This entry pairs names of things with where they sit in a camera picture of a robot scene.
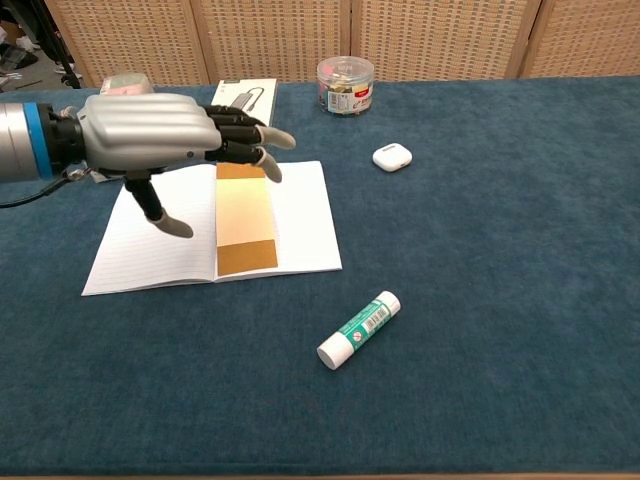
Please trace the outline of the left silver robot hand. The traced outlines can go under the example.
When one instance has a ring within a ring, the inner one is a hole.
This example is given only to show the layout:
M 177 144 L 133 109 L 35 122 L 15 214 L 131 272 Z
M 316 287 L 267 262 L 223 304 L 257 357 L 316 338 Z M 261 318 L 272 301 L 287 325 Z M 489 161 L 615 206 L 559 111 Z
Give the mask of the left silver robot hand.
M 200 105 L 181 94 L 92 95 L 77 113 L 84 160 L 94 171 L 122 178 L 146 220 L 161 232 L 190 238 L 192 228 L 162 206 L 151 176 L 189 162 L 260 168 L 274 183 L 281 170 L 268 145 L 291 150 L 295 138 L 243 110 Z

